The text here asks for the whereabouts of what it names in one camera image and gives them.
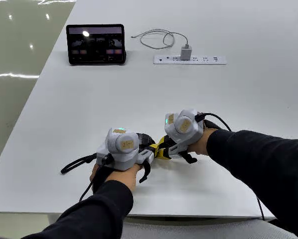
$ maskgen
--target sticker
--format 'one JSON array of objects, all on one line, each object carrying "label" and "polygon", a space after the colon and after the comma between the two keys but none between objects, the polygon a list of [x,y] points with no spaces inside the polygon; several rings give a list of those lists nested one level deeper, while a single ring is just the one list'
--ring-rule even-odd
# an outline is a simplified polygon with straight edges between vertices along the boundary
[{"label": "sticker", "polygon": [[123,129],[114,129],[113,133],[126,133]]},{"label": "sticker", "polygon": [[168,117],[169,124],[173,123],[173,117],[174,117],[174,114],[169,115]]},{"label": "sticker", "polygon": [[180,127],[180,131],[182,133],[186,133],[187,130],[189,129],[190,125],[191,125],[191,121],[188,119],[185,119]]},{"label": "sticker", "polygon": [[134,141],[133,140],[122,141],[120,146],[121,146],[121,150],[134,148]]}]

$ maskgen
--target electrical outlet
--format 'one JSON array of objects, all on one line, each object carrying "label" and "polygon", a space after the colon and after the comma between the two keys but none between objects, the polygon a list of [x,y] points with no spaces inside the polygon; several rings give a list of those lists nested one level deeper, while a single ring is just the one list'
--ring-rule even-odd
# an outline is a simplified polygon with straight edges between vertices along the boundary
[{"label": "electrical outlet", "polygon": [[156,55],[154,64],[182,64],[182,65],[226,65],[225,56],[191,56],[189,61],[181,61],[180,56]]}]

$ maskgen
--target white cable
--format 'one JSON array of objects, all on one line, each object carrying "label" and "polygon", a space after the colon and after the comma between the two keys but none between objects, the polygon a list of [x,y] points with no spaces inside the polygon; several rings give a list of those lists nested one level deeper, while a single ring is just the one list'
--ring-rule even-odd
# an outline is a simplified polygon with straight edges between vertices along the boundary
[{"label": "white cable", "polygon": [[[165,46],[163,47],[153,47],[153,46],[150,46],[150,45],[147,45],[143,42],[143,37],[146,36],[146,35],[155,35],[155,34],[164,34],[164,37],[162,39],[162,42]],[[188,38],[181,34],[181,33],[178,33],[178,32],[172,32],[172,31],[168,31],[168,30],[164,30],[164,29],[152,29],[152,30],[149,30],[149,31],[145,31],[143,33],[140,33],[136,36],[132,36],[131,38],[137,38],[137,37],[140,37],[140,42],[142,45],[145,45],[149,48],[152,48],[152,49],[156,49],[156,50],[159,50],[159,49],[165,49],[165,48],[169,48],[169,47],[172,47],[174,45],[174,34],[177,34],[177,35],[180,35],[180,36],[183,36],[185,39],[186,39],[186,45],[188,45]],[[172,43],[169,45],[169,44],[166,44],[165,43],[165,38],[170,35],[172,37]]]}]

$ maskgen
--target glossy floor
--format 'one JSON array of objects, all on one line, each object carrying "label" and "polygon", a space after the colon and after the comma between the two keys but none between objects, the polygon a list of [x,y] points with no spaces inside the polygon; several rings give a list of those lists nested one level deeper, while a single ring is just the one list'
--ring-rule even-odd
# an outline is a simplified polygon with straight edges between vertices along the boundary
[{"label": "glossy floor", "polygon": [[[0,153],[74,4],[0,0]],[[1,237],[19,238],[46,225],[46,215],[0,214]]]}]

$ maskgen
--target black sleeve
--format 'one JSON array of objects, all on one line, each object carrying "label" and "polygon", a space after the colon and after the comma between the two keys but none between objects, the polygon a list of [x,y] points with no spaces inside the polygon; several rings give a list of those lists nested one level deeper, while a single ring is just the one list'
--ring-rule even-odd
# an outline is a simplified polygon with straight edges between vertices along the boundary
[{"label": "black sleeve", "polygon": [[207,151],[298,236],[298,139],[217,130]]},{"label": "black sleeve", "polygon": [[133,207],[129,188],[118,181],[104,183],[97,193],[66,210],[42,232],[25,239],[120,238],[123,219]]}]

